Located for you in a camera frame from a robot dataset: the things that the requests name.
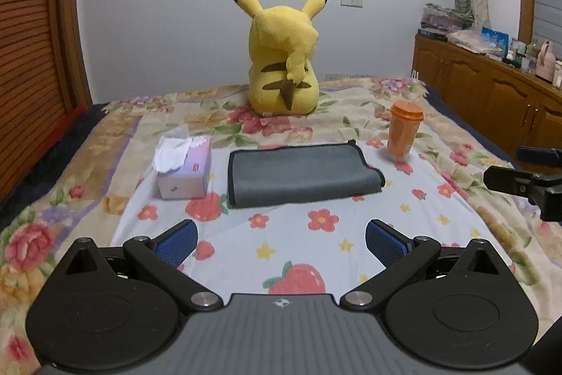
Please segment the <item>purple and grey towel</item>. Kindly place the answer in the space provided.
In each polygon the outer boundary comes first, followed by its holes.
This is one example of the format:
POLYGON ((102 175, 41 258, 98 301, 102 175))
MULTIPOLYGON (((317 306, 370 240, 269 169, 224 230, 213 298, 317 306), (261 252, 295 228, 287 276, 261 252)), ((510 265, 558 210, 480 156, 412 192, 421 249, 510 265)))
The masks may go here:
POLYGON ((230 153, 228 199, 233 208, 314 203, 382 191, 382 171, 368 165, 354 141, 230 153))

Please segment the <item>brown wooden cabinet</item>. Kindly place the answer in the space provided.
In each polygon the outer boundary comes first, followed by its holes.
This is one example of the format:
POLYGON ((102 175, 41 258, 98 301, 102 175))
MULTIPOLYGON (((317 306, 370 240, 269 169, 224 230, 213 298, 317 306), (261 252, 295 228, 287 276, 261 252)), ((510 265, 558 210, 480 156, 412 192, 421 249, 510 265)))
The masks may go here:
POLYGON ((511 158, 519 147, 561 147, 561 91, 512 66, 415 36, 412 69, 445 105, 511 158))

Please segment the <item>pink bottle on cabinet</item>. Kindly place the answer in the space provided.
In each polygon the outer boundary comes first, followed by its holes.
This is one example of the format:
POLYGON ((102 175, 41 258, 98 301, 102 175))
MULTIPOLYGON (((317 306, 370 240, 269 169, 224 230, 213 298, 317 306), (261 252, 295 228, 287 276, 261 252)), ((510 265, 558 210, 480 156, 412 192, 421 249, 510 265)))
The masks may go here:
POLYGON ((549 83, 554 80, 556 58, 554 56, 553 45, 546 40, 537 54, 535 75, 549 83))

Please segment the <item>pink tissue box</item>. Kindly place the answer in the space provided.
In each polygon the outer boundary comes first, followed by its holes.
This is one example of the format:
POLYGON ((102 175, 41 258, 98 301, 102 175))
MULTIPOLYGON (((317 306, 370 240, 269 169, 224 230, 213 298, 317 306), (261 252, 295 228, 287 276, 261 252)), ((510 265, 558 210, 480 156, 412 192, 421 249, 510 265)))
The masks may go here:
POLYGON ((210 137, 191 135, 186 125, 169 130, 160 137, 151 165, 164 200, 202 199, 210 177, 210 137))

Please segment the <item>floral bed sheet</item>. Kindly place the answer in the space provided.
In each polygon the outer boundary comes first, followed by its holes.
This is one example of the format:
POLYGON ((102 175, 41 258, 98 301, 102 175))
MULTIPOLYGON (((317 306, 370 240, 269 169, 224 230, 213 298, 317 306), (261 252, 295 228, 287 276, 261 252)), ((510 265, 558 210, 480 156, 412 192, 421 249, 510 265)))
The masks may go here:
POLYGON ((260 116, 243 86, 95 106, 1 209, 1 370, 38 366, 25 321, 71 243, 118 246, 189 219, 181 271, 236 292, 341 296, 377 274, 365 228, 380 219, 443 246, 486 238, 529 295, 539 329, 561 315, 561 226, 489 190, 514 156, 414 79, 322 86, 305 116, 260 116))

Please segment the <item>blue picture card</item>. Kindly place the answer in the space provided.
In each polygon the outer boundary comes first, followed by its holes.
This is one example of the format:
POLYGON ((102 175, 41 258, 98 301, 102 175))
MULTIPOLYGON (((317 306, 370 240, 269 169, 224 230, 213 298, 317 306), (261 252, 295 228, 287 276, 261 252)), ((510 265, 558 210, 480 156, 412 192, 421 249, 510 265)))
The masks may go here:
POLYGON ((507 33, 496 31, 489 27, 482 27, 480 35, 485 42, 494 44, 494 47, 502 50, 503 53, 508 51, 510 36, 507 33))

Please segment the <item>orange plastic cup with lid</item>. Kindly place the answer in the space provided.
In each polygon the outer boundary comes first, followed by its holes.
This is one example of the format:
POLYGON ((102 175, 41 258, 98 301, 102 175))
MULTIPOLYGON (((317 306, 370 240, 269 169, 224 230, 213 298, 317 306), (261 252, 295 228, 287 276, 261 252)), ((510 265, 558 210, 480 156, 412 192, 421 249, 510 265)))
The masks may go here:
POLYGON ((399 100, 392 104, 391 121, 388 126, 387 154, 395 163, 408 159, 424 112, 414 103, 399 100))

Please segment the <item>stack of folded cloths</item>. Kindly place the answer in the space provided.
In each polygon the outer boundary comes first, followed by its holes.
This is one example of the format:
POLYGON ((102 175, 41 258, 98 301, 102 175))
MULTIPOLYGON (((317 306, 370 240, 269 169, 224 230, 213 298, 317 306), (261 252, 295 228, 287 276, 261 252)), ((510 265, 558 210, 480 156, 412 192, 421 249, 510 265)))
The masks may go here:
POLYGON ((471 13, 428 3, 422 11, 418 34, 432 40, 447 42, 450 33, 470 28, 474 20, 471 13))

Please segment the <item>yellow Pikachu plush toy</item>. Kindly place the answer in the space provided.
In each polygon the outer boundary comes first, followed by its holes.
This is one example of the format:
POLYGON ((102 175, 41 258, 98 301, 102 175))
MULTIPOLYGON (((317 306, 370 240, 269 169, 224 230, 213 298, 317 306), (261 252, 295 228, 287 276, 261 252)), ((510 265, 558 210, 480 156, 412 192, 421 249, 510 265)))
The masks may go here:
POLYGON ((258 0, 233 0, 251 18, 248 99, 261 116, 306 115, 319 86, 312 60, 319 33, 313 26, 329 0, 307 0, 300 9, 263 8, 258 0))

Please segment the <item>brown wooden slatted door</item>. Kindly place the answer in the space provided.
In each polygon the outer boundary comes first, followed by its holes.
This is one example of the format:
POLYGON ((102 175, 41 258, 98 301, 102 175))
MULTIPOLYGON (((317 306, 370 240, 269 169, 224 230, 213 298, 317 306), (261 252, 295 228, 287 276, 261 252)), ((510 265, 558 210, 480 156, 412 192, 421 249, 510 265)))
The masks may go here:
POLYGON ((1 196, 92 105, 76 0, 1 0, 1 196))

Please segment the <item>white wall switch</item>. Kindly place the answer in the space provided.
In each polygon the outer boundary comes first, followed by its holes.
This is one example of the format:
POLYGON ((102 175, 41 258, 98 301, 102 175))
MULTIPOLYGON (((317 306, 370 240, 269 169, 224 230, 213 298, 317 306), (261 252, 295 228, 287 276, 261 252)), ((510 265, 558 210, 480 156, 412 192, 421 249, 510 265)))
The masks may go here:
POLYGON ((363 8, 363 0, 340 0, 342 7, 363 8))

